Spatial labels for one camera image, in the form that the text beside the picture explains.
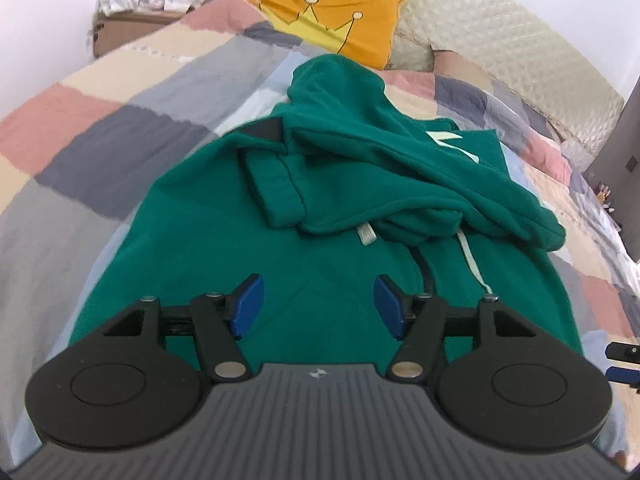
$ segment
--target headboard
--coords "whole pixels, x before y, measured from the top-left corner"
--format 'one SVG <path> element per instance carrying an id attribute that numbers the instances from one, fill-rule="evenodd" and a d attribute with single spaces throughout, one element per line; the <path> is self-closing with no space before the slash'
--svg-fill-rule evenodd
<path id="1" fill-rule="evenodd" d="M 598 154 L 624 104 L 574 47 L 514 0 L 407 0 L 396 40 L 402 52 L 394 48 L 392 59 L 408 44 L 430 44 L 479 65 L 551 120 L 566 139 L 562 152 L 580 170 Z"/>

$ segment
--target black zipper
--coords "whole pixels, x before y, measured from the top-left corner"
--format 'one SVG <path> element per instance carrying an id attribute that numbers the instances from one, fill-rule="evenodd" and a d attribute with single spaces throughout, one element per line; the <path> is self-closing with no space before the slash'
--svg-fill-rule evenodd
<path id="1" fill-rule="evenodd" d="M 411 254 L 420 269 L 420 274 L 422 275 L 422 287 L 424 288 L 424 291 L 429 294 L 435 294 L 436 281 L 433 279 L 431 267 L 427 263 L 427 260 L 424 259 L 424 256 L 422 256 L 420 249 L 418 249 L 417 246 L 409 247 L 409 254 Z"/>

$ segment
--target patchwork blanket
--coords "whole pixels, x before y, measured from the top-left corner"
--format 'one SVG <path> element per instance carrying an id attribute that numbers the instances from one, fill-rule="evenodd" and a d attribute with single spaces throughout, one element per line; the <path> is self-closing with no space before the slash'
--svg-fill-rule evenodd
<path id="1" fill-rule="evenodd" d="M 203 144 L 267 115 L 286 99 L 293 70 L 323 53 L 273 30 L 244 0 L 217 0 L 0 121 L 0 466 L 11 468 L 37 446 L 24 411 L 27 380 L 68 344 L 149 185 Z M 585 355 L 604 370 L 610 340 L 637 343 L 636 267 L 544 118 L 532 120 L 506 88 L 431 73 L 378 74 L 388 99 L 411 117 L 497 130 L 511 178 L 567 230 L 565 246 L 550 257 Z M 628 447 L 633 456 L 640 426 L 625 421 L 638 418 L 640 402 L 633 390 L 614 389 L 600 445 L 611 454 Z"/>

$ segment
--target green hoodie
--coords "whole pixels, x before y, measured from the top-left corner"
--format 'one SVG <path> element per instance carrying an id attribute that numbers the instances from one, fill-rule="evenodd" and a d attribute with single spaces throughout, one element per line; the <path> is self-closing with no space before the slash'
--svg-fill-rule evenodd
<path id="1" fill-rule="evenodd" d="M 374 308 L 374 279 L 388 274 L 416 294 L 431 286 L 430 270 L 450 304 L 475 307 L 492 290 L 580 351 L 546 255 L 562 246 L 564 229 L 510 180 L 495 132 L 406 117 L 384 86 L 342 56 L 310 60 L 294 73 L 289 103 L 158 179 L 72 341 L 142 296 L 185 304 L 257 272 L 264 305 L 239 343 L 254 369 L 373 362 L 384 370 L 399 343 Z M 377 235 L 369 245 L 356 231 L 365 222 Z M 465 344 L 449 344 L 449 357 Z"/>

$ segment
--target yellow crown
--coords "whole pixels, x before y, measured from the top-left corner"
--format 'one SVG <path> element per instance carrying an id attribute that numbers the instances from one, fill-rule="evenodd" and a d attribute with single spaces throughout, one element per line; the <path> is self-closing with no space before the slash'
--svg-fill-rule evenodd
<path id="1" fill-rule="evenodd" d="M 318 1 L 305 0 L 308 3 L 306 9 L 303 12 L 299 12 L 297 18 L 292 22 L 286 22 L 263 4 L 260 4 L 260 10 L 267 15 L 271 25 L 276 30 L 286 34 L 293 34 L 337 54 L 346 43 L 353 23 L 362 18 L 362 13 L 356 10 L 351 19 L 338 28 L 325 27 L 318 21 L 314 11 L 314 4 L 318 3 Z"/>

